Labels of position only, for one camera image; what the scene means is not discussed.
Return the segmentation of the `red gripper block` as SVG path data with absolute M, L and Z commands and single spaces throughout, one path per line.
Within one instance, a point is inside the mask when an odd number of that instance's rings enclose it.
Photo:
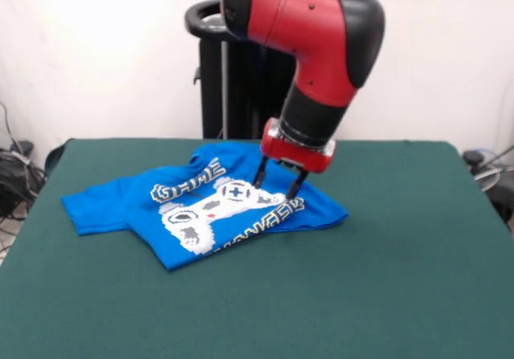
M 266 178 L 267 163 L 270 158 L 297 166 L 299 173 L 290 185 L 286 199 L 293 199 L 299 193 L 301 186 L 309 173 L 323 173 L 334 158 L 337 143 L 334 139 L 319 149 L 309 148 L 290 141 L 285 137 L 277 118 L 270 118 L 264 126 L 261 140 L 263 154 L 256 175 L 252 182 L 254 187 L 261 187 Z

